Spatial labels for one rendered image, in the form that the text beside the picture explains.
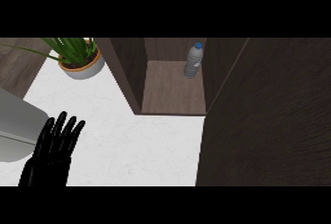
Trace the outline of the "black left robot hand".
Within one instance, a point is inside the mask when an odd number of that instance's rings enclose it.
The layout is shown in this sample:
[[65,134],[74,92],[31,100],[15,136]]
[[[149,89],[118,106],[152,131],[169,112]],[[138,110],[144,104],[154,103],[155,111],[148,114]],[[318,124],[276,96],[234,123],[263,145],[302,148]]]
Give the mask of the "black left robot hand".
[[19,187],[64,187],[68,183],[71,156],[86,121],[77,122],[74,116],[67,117],[68,112],[62,111],[58,118],[46,120],[33,157],[21,173]]

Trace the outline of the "dark wooden cabinet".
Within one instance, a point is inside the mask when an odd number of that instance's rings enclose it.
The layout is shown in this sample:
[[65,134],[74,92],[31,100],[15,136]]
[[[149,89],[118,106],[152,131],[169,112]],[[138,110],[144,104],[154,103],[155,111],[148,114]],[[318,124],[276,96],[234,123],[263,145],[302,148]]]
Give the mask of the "dark wooden cabinet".
[[[132,112],[206,116],[247,38],[98,38],[98,48]],[[201,43],[197,75],[183,74],[189,49]]]

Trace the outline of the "clear plastic water bottle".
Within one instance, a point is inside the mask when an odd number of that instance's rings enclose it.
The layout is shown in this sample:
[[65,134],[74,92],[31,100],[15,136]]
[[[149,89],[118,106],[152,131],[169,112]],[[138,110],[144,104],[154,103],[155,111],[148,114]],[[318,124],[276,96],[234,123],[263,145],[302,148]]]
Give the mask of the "clear plastic water bottle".
[[183,74],[186,78],[194,78],[203,63],[203,43],[197,42],[189,50]]

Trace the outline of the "dark wooden cabinet door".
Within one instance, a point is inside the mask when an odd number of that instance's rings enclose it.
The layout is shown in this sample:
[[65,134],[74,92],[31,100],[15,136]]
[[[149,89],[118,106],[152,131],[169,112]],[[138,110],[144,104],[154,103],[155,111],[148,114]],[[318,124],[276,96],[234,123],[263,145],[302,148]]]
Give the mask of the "dark wooden cabinet door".
[[331,38],[251,38],[204,119],[198,186],[331,186]]

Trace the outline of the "green potted plant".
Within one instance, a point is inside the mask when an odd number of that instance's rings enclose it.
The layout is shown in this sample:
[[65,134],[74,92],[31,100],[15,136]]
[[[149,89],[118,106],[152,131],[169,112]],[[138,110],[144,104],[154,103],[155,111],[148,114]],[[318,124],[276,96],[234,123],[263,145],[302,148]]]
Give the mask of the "green potted plant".
[[105,66],[105,60],[93,38],[42,38],[42,40],[56,52],[56,57],[22,46],[6,44],[2,46],[28,51],[55,60],[64,73],[74,80],[83,81],[98,75]]

